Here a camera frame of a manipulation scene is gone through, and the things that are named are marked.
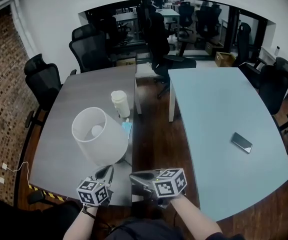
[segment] white lamp shade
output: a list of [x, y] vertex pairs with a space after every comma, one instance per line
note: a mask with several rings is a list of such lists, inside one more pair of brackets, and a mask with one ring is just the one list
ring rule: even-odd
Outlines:
[[76, 116], [72, 134], [83, 154], [98, 166], [118, 162], [128, 147], [126, 131], [98, 107], [89, 107]]

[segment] yellow black warning tape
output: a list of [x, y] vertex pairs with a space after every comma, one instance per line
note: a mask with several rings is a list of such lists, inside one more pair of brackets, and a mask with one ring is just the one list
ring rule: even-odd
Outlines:
[[55, 195], [55, 194], [53, 194], [53, 193], [44, 191], [43, 189], [38, 189], [38, 188], [35, 187], [35, 186], [29, 185], [29, 188], [32, 189], [32, 190], [35, 190], [35, 191], [41, 190], [41, 191], [44, 193], [44, 195], [46, 195], [46, 196], [50, 196], [51, 198], [59, 199], [59, 200], [62, 201], [62, 202], [65, 201], [61, 196], [58, 196], [58, 195]]

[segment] bracelet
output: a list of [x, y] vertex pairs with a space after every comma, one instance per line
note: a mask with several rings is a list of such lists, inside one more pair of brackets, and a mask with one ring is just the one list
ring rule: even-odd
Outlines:
[[94, 215], [92, 215], [91, 213], [89, 213], [89, 212], [87, 212], [87, 207], [84, 205], [83, 206], [83, 209], [82, 209], [82, 212], [84, 213], [84, 214], [87, 214], [88, 216], [90, 216], [91, 218], [93, 218], [94, 220], [96, 219], [96, 216], [94, 216]]

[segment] sleeve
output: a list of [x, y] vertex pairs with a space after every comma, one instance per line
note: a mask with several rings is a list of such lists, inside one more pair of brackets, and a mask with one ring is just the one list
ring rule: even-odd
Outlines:
[[215, 233], [210, 235], [206, 240], [245, 240], [241, 234], [237, 234], [231, 238], [227, 238], [222, 233]]

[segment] light blue table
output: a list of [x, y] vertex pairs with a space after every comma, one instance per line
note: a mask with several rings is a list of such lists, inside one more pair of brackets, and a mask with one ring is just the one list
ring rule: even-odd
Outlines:
[[[169, 120], [175, 94], [184, 123], [201, 210], [215, 221], [262, 200], [288, 179], [288, 159], [264, 103], [236, 67], [169, 70]], [[250, 154], [230, 140], [253, 144]]]

